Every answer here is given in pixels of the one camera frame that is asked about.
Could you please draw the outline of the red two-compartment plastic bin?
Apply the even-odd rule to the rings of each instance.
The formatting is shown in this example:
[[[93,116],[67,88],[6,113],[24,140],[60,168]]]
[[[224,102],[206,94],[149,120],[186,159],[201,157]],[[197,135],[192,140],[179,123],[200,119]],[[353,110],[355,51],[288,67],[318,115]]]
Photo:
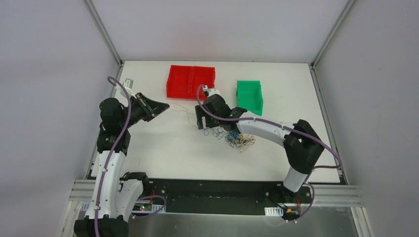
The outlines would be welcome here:
[[[203,84],[214,87],[215,68],[171,65],[166,83],[166,95],[173,99],[197,99],[197,89]]]

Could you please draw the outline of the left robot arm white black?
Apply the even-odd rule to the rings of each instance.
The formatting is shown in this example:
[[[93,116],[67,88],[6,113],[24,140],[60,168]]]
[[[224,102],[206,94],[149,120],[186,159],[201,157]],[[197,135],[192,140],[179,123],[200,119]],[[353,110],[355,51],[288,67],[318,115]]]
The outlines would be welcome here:
[[[169,104],[151,100],[142,93],[130,95],[127,106],[113,97],[100,103],[98,171],[88,210],[83,219],[75,221],[76,236],[128,236],[128,218],[135,202],[146,199],[151,192],[146,173],[121,174],[131,138],[128,130],[141,120],[153,120],[169,108]]]

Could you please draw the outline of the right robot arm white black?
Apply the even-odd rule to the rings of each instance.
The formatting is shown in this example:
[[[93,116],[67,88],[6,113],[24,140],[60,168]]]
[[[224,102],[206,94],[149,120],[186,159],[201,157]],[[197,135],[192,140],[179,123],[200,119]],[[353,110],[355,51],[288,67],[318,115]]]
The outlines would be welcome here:
[[[301,186],[325,149],[309,122],[303,119],[296,123],[274,122],[241,107],[230,108],[218,94],[196,105],[195,112],[198,129],[221,127],[237,134],[257,136],[283,147],[290,165],[280,189],[281,198],[286,202],[299,198]]]

